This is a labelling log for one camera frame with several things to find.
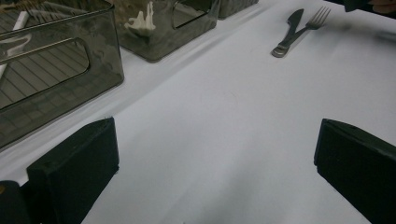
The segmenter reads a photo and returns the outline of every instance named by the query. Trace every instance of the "transparent storage container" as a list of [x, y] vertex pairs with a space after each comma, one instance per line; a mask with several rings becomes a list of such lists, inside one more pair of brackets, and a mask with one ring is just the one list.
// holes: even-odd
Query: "transparent storage container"
[[258, 2], [259, 0], [221, 0], [219, 19], [224, 20], [247, 7], [257, 4]]
[[0, 68], [2, 151], [121, 84], [114, 6], [102, 0], [2, 0]]
[[216, 27], [219, 0], [115, 0], [120, 45], [151, 63]]

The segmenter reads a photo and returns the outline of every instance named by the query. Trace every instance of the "table surface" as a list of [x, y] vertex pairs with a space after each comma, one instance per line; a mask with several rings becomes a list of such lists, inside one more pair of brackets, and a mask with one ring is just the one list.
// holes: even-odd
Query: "table surface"
[[[283, 59], [305, 12], [326, 25]], [[0, 154], [0, 179], [82, 126], [116, 121], [120, 171], [84, 224], [369, 223], [317, 173], [322, 119], [396, 145], [396, 22], [318, 0], [261, 0], [158, 63], [121, 50], [124, 83]]]

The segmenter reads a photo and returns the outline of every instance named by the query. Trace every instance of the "metal knife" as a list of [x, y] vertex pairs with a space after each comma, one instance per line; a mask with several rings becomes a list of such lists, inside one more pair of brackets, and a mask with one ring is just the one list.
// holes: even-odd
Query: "metal knife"
[[[296, 33], [297, 26], [300, 23], [301, 17], [303, 16], [303, 13], [304, 13], [304, 9], [301, 8], [301, 9], [298, 9], [297, 11], [293, 12], [289, 16], [288, 24], [290, 25], [290, 28], [289, 28], [288, 33], [286, 34], [285, 38], [282, 41], [291, 38]], [[285, 57], [286, 53], [288, 53], [288, 51], [289, 51], [289, 48], [287, 48], [287, 49], [279, 49], [278, 47], [276, 47], [276, 48], [273, 49], [271, 54], [274, 57], [283, 58], [283, 57]]]

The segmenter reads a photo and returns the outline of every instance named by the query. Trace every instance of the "human hand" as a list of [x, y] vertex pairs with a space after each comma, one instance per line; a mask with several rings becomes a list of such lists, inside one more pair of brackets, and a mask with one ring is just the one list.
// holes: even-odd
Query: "human hand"
[[389, 14], [396, 12], [396, 0], [371, 0], [373, 11], [381, 14]]

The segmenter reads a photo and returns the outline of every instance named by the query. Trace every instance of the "fork handle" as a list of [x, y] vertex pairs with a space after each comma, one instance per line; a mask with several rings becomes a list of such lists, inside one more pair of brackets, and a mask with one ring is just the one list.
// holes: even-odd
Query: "fork handle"
[[305, 26], [303, 29], [299, 30], [297, 33], [292, 35], [290, 38], [280, 42], [277, 45], [277, 47], [280, 48], [280, 49], [289, 49], [290, 46], [294, 43], [294, 41], [296, 41], [307, 30], [309, 30], [309, 28]]

